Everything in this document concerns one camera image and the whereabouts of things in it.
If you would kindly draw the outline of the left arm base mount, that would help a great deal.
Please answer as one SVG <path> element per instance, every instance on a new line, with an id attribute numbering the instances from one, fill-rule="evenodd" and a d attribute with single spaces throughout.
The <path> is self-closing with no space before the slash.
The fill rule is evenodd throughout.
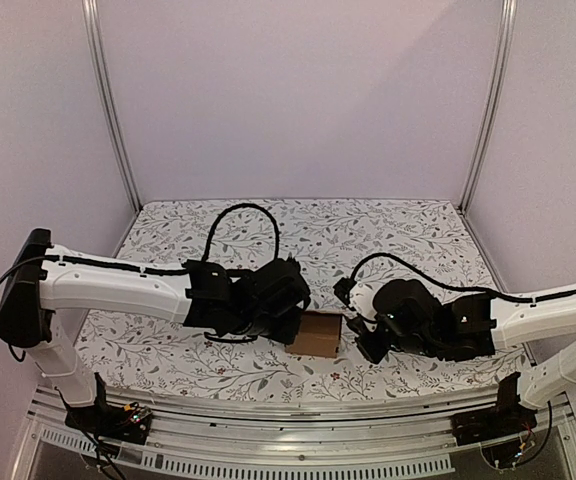
<path id="1" fill-rule="evenodd" d="M 94 374 L 96 393 L 93 403 L 75 407 L 62 400 L 67 411 L 65 424 L 93 437 L 111 438 L 137 445 L 144 445 L 148 438 L 153 412 L 138 402 L 124 406 L 107 403 L 106 383 Z"/>

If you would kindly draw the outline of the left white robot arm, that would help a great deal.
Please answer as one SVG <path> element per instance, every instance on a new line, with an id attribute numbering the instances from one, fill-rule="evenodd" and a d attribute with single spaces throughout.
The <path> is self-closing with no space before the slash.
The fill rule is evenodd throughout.
<path id="1" fill-rule="evenodd" d="M 255 269 L 228 270 L 206 259 L 180 265 L 123 262 L 57 245 L 33 230 L 0 277 L 0 339 L 26 352 L 96 434 L 116 426 L 101 400 L 101 380 L 60 338 L 59 310 L 100 310 L 154 317 L 200 329 L 211 342 L 259 337 L 290 345 L 311 294 L 293 258 L 273 257 Z"/>

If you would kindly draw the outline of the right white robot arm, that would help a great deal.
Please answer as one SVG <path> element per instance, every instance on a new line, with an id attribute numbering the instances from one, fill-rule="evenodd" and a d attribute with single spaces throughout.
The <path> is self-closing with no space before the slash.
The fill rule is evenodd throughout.
<path id="1" fill-rule="evenodd" d="M 353 312 L 349 328 L 359 351 L 373 364 L 389 352 L 468 361 L 526 342 L 576 335 L 576 284 L 519 295 L 470 289 L 441 303 L 416 279 L 372 287 L 343 278 L 334 293 Z M 485 427 L 492 435 L 505 436 L 522 422 L 523 408 L 541 409 L 573 385 L 576 341 L 511 381 L 510 397 L 486 412 Z"/>

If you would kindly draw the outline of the brown cardboard box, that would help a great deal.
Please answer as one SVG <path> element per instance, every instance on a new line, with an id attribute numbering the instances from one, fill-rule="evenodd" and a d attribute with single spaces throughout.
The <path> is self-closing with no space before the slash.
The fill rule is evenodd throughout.
<path id="1" fill-rule="evenodd" d="M 342 330 L 339 313 L 304 312 L 299 331 L 285 351 L 292 355 L 336 358 Z"/>

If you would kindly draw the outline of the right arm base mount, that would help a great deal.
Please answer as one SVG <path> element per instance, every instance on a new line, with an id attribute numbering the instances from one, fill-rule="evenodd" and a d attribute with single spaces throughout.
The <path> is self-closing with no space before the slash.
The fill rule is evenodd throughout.
<path id="1" fill-rule="evenodd" d="M 537 425 L 536 410 L 519 403 L 519 378 L 520 373 L 515 372 L 499 383 L 494 405 L 450 417 L 451 432 L 459 446 L 521 433 Z"/>

